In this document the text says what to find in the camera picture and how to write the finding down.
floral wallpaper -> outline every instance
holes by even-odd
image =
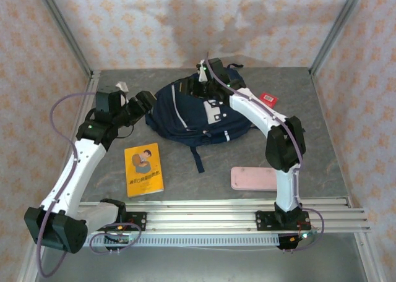
[[[24,223],[56,182],[67,145],[51,130],[60,97],[85,91],[87,77],[41,0],[0,0],[0,280],[16,281],[30,235]],[[55,122],[71,135],[80,100]]]
[[[56,0],[92,69],[310,66],[346,0]]]
[[[396,0],[361,0],[316,77],[343,176],[396,277]]]

purple cable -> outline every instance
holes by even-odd
[[[50,121],[50,123],[51,123],[51,126],[52,126],[53,130],[54,130],[58,135],[60,135],[62,138],[64,138],[65,140],[67,140],[67,142],[71,145],[72,151],[73,151],[74,160],[73,160],[73,165],[72,165],[72,168],[71,168],[71,170],[70,170],[69,175],[67,176],[66,180],[64,181],[64,183],[63,183],[63,185],[61,186],[61,188],[59,189],[59,191],[56,193],[56,195],[55,195],[55,197],[54,197],[54,199],[53,199],[51,205],[49,205],[49,207],[48,207],[48,209],[47,209],[47,211],[46,211],[46,213],[45,213],[45,215],[44,215],[43,222],[41,223],[40,231],[39,231],[39,233],[38,233],[37,248],[36,248],[37,269],[38,269],[38,272],[39,272],[40,276],[42,276],[42,277],[44,277],[44,278],[49,278],[49,277],[51,277],[52,275],[54,275],[54,274],[56,273],[56,271],[57,271],[57,270],[59,269],[59,267],[61,266],[61,264],[62,264],[62,262],[63,262],[63,260],[64,260],[64,258],[65,258],[65,256],[66,256],[66,253],[67,253],[67,252],[64,252],[64,253],[62,254],[62,257],[61,257],[61,259],[59,260],[58,264],[55,266],[55,268],[54,268],[49,274],[44,273],[43,264],[42,264],[42,262],[41,262],[41,243],[42,243],[42,241],[43,241],[43,235],[44,235],[45,226],[46,226],[46,224],[47,224],[48,218],[50,217],[50,213],[51,213],[52,209],[53,209],[54,206],[55,206],[56,201],[60,198],[61,194],[63,193],[64,189],[66,188],[66,186],[68,185],[69,181],[71,180],[71,178],[72,178],[72,176],[73,176],[73,174],[74,174],[74,171],[75,171],[75,169],[76,169],[76,167],[77,167],[77,158],[78,158],[77,149],[76,149],[76,147],[75,147],[73,141],[72,141],[71,139],[67,138],[65,135],[63,135],[63,134],[62,134],[60,131],[58,131],[58,129],[56,128],[55,123],[54,123],[54,110],[55,110],[55,108],[57,107],[57,105],[59,105],[61,102],[63,102],[64,100],[66,100],[66,99],[68,99],[68,98],[72,98],[72,97],[75,97],[75,96],[94,95],[94,94],[95,94],[94,92],[80,92],[80,93],[72,93],[71,95],[66,95],[66,96],[64,96],[63,98],[61,98],[60,100],[58,100],[58,101],[52,106],[51,111],[49,112],[49,121]]]
[[[224,87],[227,88],[228,90],[231,90],[231,91],[232,91],[233,93],[235,93],[236,95],[239,95],[239,96],[243,97],[244,99],[246,99],[246,100],[248,100],[248,101],[252,101],[253,103],[255,103],[257,106],[259,106],[260,108],[262,108],[265,112],[267,112],[270,116],[272,116],[276,121],[278,121],[278,122],[280,123],[280,125],[285,129],[285,131],[287,132],[288,136],[290,137],[290,140],[291,140],[291,142],[292,142],[292,144],[293,144],[293,146],[294,146],[294,148],[295,148],[295,150],[296,150],[296,153],[297,153],[297,157],[298,157],[298,161],[299,161],[299,168],[295,168],[295,169],[294,169],[294,172],[297,172],[297,171],[301,170],[301,169],[303,168],[303,156],[302,156],[302,154],[301,154],[301,152],[300,152],[300,150],[299,150],[299,148],[298,148],[298,144],[297,144],[296,139],[294,138],[293,134],[291,133],[291,130],[289,130],[289,128],[287,127],[287,125],[286,125],[282,120],[280,120],[276,115],[274,115],[274,114],[271,112],[271,110],[269,110],[262,102],[257,101],[257,100],[254,99],[254,98],[250,99],[247,95],[244,95],[243,93],[241,93],[241,92],[235,90],[234,88],[231,88],[231,87],[227,86],[226,83],[224,83],[223,81],[221,81],[221,80],[217,77],[217,75],[214,73],[212,67],[211,67],[210,64],[209,64],[209,53],[206,54],[205,63],[206,63],[206,66],[207,66],[207,68],[208,68],[208,70],[209,70],[209,72],[210,72],[210,75],[211,75],[214,79],[216,79],[216,81],[217,81],[218,83],[220,83],[222,86],[224,86]],[[296,173],[293,174],[293,186],[294,186],[295,190],[297,190],[297,176],[296,176]],[[324,219],[323,219],[323,216],[322,216],[317,210],[315,210],[315,209],[312,209],[312,208],[303,208],[298,200],[297,200],[297,204],[298,204],[298,206],[300,207],[300,209],[302,209],[302,210],[304,210],[304,211],[311,211],[311,212],[314,212],[314,213],[318,214],[318,215],[319,215],[319,218],[321,219],[321,222],[322,222],[322,229],[321,229],[321,233],[320,233],[319,237],[316,239],[315,242],[312,242],[310,245],[304,246],[303,248],[294,249],[294,250],[287,250],[287,251],[290,251],[290,252],[293,252],[293,251],[301,251],[301,250],[305,250],[305,249],[311,247],[313,244],[316,244],[316,243],[318,242],[318,240],[323,236],[323,233],[324,233]]]
[[[128,222],[111,223],[111,224],[106,225],[105,227],[107,228],[107,227],[110,227],[110,226],[119,226],[119,225],[123,225],[123,226],[133,226],[134,228],[137,228],[137,230],[139,231],[139,235],[136,237],[136,239],[134,239],[134,240],[133,240],[130,244],[128,244],[127,246],[125,246],[125,247],[123,247],[122,249],[119,249],[119,250],[118,250],[118,252],[121,252],[122,250],[125,250],[125,249],[127,249],[127,248],[130,248],[130,247],[132,247],[134,244],[136,244],[136,242],[140,239],[140,237],[141,237],[141,235],[142,235],[142,230],[141,230],[141,228],[140,228],[138,225],[136,225],[136,224],[134,224],[134,223],[128,223]],[[119,235],[119,234],[108,234],[108,233],[98,233],[98,234],[94,235],[94,236],[91,238],[90,242],[89,242],[89,248],[91,248],[92,252],[95,253],[95,254],[98,254],[98,255],[105,255],[105,254],[110,254],[111,251],[98,252],[98,251],[95,251],[95,250],[93,249],[93,247],[92,247],[92,242],[93,242],[93,240],[94,240],[96,237],[98,237],[98,236],[116,237],[116,236],[125,236],[125,235],[123,235],[123,234],[121,234],[121,235]]]

